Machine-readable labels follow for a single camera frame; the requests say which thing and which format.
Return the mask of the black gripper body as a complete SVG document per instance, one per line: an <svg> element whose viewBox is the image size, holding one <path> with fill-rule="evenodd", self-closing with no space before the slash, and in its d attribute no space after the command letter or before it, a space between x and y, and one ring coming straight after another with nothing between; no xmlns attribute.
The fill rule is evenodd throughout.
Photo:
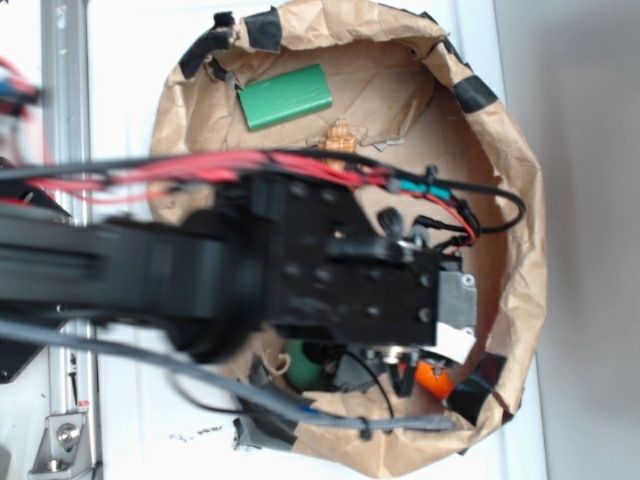
<svg viewBox="0 0 640 480"><path fill-rule="evenodd" d="M418 233L379 234L345 187L285 176L249 182L264 265L264 319L285 338L464 361L476 283Z"/></svg>

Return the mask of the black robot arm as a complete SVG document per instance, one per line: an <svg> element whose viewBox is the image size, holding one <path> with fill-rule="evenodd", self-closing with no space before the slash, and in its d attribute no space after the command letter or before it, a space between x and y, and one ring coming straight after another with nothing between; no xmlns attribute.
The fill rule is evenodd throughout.
<svg viewBox="0 0 640 480"><path fill-rule="evenodd" d="M1 307L32 317L163 328L194 359L233 355L263 326L305 342L465 362L477 290L456 257L379 234L343 186L250 174L183 224L113 218L75 227L1 209Z"/></svg>

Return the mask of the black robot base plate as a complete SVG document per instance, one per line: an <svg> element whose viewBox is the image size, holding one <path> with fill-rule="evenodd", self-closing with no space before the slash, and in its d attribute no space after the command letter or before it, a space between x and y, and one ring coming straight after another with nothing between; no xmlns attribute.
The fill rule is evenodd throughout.
<svg viewBox="0 0 640 480"><path fill-rule="evenodd" d="M1 184L1 203L37 207L53 214L53 219L69 223L73 217L43 189L23 181ZM42 347L1 339L1 384L11 383L37 356Z"/></svg>

